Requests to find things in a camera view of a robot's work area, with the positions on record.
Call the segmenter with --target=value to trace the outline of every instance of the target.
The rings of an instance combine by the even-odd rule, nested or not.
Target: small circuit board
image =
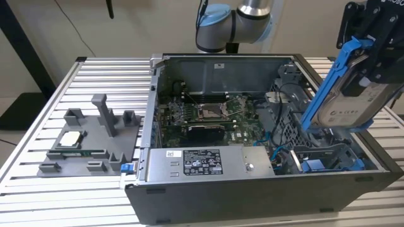
[[[264,130],[247,96],[231,95],[223,103],[190,104],[180,100],[160,105],[164,148],[252,146],[264,138]]]

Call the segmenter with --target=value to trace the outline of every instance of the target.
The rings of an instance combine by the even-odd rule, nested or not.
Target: blue latch
[[[135,165],[134,163],[122,164],[120,166],[120,172],[132,174],[135,172]]]

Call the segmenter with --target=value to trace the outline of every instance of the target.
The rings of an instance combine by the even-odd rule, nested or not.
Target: aluminum extrusion table
[[[307,58],[327,76],[332,62]],[[150,85],[148,58],[88,58],[76,62],[43,112],[0,170],[0,227],[140,227],[119,176],[38,178],[38,166],[66,123],[68,108],[96,115],[95,93],[107,93],[116,114],[144,115]],[[404,167],[404,122],[388,107],[375,117],[370,133]],[[140,144],[142,130],[138,138]],[[178,226],[404,226],[404,178],[382,192],[363,195],[339,213],[194,223]]]

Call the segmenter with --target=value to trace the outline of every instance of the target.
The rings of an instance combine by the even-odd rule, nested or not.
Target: robotic arm
[[[342,21],[342,49],[302,118],[306,130],[359,131],[404,85],[404,0],[350,2]]]
[[[306,130],[367,129],[404,85],[404,0],[368,0],[346,6],[332,70],[304,112]],[[200,52],[228,53],[234,43],[263,40],[271,31],[267,0],[244,0],[238,10],[200,6],[196,45]]]

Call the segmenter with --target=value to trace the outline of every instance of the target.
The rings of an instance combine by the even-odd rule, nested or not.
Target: black cable
[[[394,108],[394,105],[396,105],[398,99],[394,99],[392,104],[391,104],[391,109]]]
[[[68,19],[71,25],[74,26],[74,28],[75,28],[75,30],[76,30],[76,33],[78,33],[78,35],[79,35],[79,38],[80,38],[83,44],[87,46],[88,50],[91,51],[91,53],[92,53],[94,56],[96,57],[94,50],[90,48],[90,46],[87,45],[87,43],[84,42],[84,40],[83,40],[83,38],[82,38],[80,32],[79,32],[79,30],[78,30],[78,28],[76,28],[74,22],[71,21],[71,18],[68,17],[68,15],[66,14],[66,12],[63,11],[63,8],[62,8],[62,6],[60,6],[58,0],[54,0],[54,1],[55,1],[55,3],[56,3],[56,5],[58,5],[58,7],[59,7],[59,9],[60,9],[60,11],[62,11],[62,13],[64,14],[66,18]]]
[[[2,139],[0,139],[0,141],[4,142],[4,143],[8,143],[8,144],[11,144],[11,145],[18,146],[15,143],[12,143],[12,142],[10,142],[10,141],[7,141],[7,140],[2,140]]]
[[[290,95],[288,93],[286,93],[284,91],[282,91],[284,85],[295,85],[295,86],[300,87],[300,88],[303,89],[303,91],[304,91],[304,88],[303,88],[299,84],[296,84],[296,83],[284,83],[284,84],[279,87],[279,89],[275,91],[275,92],[278,92],[278,95],[279,95],[279,112],[278,112],[278,118],[276,118],[276,122],[275,122],[275,127],[274,127],[274,129],[272,129],[272,131],[271,131],[271,142],[272,142],[272,144],[274,144],[276,147],[282,146],[282,145],[278,145],[276,142],[275,142],[275,140],[274,140],[275,131],[276,131],[276,128],[278,128],[279,123],[280,123],[280,118],[282,118],[282,115],[283,115],[283,106],[284,106],[284,104],[283,104],[283,99],[282,99],[282,96],[280,96],[280,93],[283,93],[286,96],[291,97],[291,95]]]
[[[287,128],[287,125],[288,124],[292,124],[294,122],[288,122],[286,125],[284,125],[284,128],[283,128],[283,132],[282,132],[282,134],[280,134],[280,146],[284,146],[286,144],[288,144],[288,142],[292,140],[292,139],[290,139],[287,142],[286,142],[286,144],[283,144],[283,139],[284,139],[284,132],[286,132],[286,128]]]
[[[198,7],[198,14],[196,14],[196,33],[195,33],[195,44],[198,45],[198,33],[200,31],[200,25],[202,25],[202,17],[204,16],[204,13],[207,11],[207,7],[210,4],[210,0],[200,0],[200,6]]]
[[[276,144],[276,142],[274,140],[274,137],[275,137],[276,128],[278,128],[279,123],[280,123],[280,118],[282,118],[282,115],[283,115],[283,107],[284,107],[283,98],[280,97],[280,93],[278,93],[278,95],[279,95],[279,111],[278,111],[278,118],[276,118],[276,121],[275,121],[275,127],[271,131],[271,142],[276,147],[279,147],[279,144]]]
[[[200,6],[198,7],[196,21],[195,21],[195,30],[198,31],[199,19],[200,19],[200,10],[202,10],[203,0],[200,0]]]

